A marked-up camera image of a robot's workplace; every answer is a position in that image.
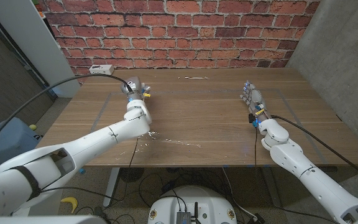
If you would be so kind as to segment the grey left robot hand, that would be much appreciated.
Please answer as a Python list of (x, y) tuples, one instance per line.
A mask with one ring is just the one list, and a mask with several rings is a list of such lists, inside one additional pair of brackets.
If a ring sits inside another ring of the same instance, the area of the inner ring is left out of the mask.
[(139, 77), (130, 77), (126, 80), (126, 83), (121, 85), (121, 91), (127, 96), (128, 102), (132, 100), (143, 100), (145, 94), (150, 93), (151, 87), (145, 83), (142, 83)]

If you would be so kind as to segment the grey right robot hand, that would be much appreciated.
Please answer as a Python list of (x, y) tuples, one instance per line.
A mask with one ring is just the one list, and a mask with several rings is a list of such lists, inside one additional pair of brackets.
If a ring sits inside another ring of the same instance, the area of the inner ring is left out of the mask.
[(249, 123), (257, 128), (266, 119), (271, 119), (270, 113), (266, 109), (265, 100), (260, 91), (250, 81), (246, 81), (243, 87), (243, 94), (240, 99), (245, 102), (249, 109)]

